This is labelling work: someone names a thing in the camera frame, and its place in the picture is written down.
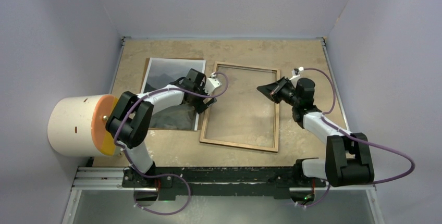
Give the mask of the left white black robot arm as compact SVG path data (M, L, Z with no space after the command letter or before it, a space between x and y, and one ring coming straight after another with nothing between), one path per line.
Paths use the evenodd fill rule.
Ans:
M105 129L136 172L137 183L149 187L155 182L155 163L144 143L153 115L179 105L191 106L200 114L217 101L214 91L221 86L217 73L208 77L190 69L185 77L161 89L141 94L126 91L120 96Z

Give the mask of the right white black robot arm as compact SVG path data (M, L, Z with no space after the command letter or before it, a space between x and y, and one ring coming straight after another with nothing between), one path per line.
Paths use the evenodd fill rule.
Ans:
M288 78L258 86L267 99L292 107L294 121L304 130L325 143L325 159L298 159L292 178L297 185L305 186L313 178L326 180L333 187L368 184L374 181L374 168L366 135L351 133L336 124L326 123L326 117L314 104L315 83L300 78L292 83Z

